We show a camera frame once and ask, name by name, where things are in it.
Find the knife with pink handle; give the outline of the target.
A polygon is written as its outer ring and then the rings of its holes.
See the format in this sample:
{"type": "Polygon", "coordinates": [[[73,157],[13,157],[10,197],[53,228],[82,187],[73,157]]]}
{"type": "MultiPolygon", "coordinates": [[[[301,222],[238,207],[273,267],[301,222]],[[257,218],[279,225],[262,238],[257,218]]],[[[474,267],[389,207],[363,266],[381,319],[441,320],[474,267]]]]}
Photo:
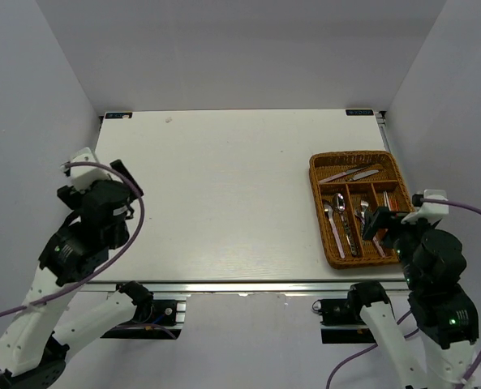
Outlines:
{"type": "Polygon", "coordinates": [[[366,169],[368,166],[370,165],[360,165],[360,166],[356,166],[352,169],[347,169],[343,172],[340,172],[340,173],[337,173],[337,174],[334,174],[333,176],[330,176],[330,177],[327,177],[327,178],[324,178],[324,179],[321,179],[318,181],[319,184],[325,184],[325,183],[328,183],[328,182],[333,182],[337,179],[340,179],[342,177],[346,177],[346,176],[349,176],[353,173],[357,173],[361,170],[364,170],[366,169]]]}

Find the fork with pink handle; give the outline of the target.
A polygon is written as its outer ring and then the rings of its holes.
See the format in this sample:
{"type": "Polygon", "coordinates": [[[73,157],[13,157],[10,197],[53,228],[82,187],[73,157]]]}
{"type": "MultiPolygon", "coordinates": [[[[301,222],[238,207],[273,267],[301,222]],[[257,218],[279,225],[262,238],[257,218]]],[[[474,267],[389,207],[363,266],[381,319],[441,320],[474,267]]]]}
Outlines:
{"type": "MultiPolygon", "coordinates": [[[[363,230],[364,230],[364,227],[365,227],[364,214],[361,211],[356,211],[354,213],[354,215],[359,220],[360,231],[361,231],[361,233],[363,233],[363,230]]],[[[386,253],[385,253],[384,249],[381,247],[380,243],[378,242],[376,236],[374,236],[371,241],[372,241],[373,246],[376,248],[376,251],[378,252],[379,256],[381,258],[384,258],[386,256],[386,253]]]]}

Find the spoon with dark dotted handle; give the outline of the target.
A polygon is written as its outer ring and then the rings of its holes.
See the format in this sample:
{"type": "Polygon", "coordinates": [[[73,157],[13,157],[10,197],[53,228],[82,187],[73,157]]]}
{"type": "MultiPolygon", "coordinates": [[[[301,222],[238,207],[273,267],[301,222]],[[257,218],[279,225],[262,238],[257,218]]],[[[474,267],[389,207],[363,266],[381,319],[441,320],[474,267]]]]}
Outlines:
{"type": "Polygon", "coordinates": [[[346,235],[346,240],[347,240],[347,242],[349,244],[349,247],[350,247],[350,253],[354,257],[358,257],[359,256],[359,250],[358,250],[358,247],[355,244],[355,240],[354,240],[354,237],[353,237],[348,219],[346,217],[345,197],[341,192],[337,192],[334,195],[333,200],[334,200],[334,210],[336,211],[336,213],[339,215],[339,217],[341,219],[341,223],[342,223],[343,229],[345,231],[345,235],[346,235]]]}

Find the knife with black handle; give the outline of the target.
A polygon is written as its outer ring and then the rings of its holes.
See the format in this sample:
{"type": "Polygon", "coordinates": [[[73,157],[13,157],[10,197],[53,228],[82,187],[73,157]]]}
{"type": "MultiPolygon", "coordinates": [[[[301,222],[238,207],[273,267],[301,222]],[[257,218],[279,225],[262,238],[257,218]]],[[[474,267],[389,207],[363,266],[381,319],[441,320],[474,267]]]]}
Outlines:
{"type": "Polygon", "coordinates": [[[361,179],[364,179],[366,177],[373,176],[375,174],[378,174],[380,171],[378,169],[371,169],[371,170],[366,170],[361,173],[355,174],[353,177],[348,179],[348,182],[355,182],[361,179]]]}

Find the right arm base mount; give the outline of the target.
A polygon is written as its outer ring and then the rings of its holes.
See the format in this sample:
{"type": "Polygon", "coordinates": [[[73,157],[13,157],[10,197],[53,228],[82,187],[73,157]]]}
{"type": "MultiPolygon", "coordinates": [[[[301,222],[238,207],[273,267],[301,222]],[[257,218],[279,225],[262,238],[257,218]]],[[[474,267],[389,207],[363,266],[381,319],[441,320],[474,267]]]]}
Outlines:
{"type": "Polygon", "coordinates": [[[323,344],[374,344],[375,338],[367,324],[354,311],[350,293],[343,297],[324,297],[311,304],[311,311],[320,318],[323,344]]]}

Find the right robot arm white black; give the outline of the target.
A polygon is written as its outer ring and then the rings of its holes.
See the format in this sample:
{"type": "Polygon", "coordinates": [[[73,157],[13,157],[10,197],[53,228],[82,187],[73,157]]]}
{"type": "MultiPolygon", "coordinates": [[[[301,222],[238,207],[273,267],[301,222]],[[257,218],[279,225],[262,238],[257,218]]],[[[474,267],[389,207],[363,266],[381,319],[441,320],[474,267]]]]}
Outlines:
{"type": "Polygon", "coordinates": [[[408,302],[423,342],[422,368],[397,325],[391,303],[378,281],[353,284],[346,311],[365,323],[386,352],[402,388],[467,388],[468,373],[479,338],[475,304],[459,284],[466,269],[461,242],[438,229],[435,221],[387,207],[366,211],[364,240],[384,230],[384,246],[394,250],[410,290],[408,302]]]}

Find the fork with black dotted handle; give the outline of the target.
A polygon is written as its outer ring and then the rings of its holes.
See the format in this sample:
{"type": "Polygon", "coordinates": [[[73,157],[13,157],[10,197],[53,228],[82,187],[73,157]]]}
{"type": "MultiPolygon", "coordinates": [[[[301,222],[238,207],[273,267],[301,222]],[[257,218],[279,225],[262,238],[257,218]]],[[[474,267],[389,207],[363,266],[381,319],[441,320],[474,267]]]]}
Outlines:
{"type": "Polygon", "coordinates": [[[361,224],[361,236],[364,241],[365,241],[364,233],[366,228],[366,213],[368,208],[369,208],[369,202],[367,200],[362,199],[360,201],[359,219],[361,224]]]}

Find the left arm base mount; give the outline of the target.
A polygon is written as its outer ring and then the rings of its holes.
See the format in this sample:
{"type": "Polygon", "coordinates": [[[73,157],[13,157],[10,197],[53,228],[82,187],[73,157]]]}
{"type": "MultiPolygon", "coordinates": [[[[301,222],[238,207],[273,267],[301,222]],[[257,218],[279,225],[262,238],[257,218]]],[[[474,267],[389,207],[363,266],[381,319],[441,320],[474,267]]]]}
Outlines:
{"type": "Polygon", "coordinates": [[[108,330],[102,339],[176,340],[182,331],[186,302],[172,297],[152,296],[152,302],[135,316],[108,330]]]}

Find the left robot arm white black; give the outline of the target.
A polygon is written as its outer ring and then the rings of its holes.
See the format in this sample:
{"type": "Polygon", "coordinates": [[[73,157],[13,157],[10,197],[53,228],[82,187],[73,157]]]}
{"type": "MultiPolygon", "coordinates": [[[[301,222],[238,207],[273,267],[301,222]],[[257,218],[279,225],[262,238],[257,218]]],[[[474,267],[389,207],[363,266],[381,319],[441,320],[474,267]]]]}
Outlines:
{"type": "Polygon", "coordinates": [[[38,259],[31,287],[0,338],[0,388],[48,388],[81,349],[126,322],[144,323],[152,293],[136,281],[118,287],[88,314],[60,327],[73,297],[120,258],[138,237],[127,222],[144,192],[124,163],[68,162],[69,186],[57,196],[71,209],[38,259]]]}

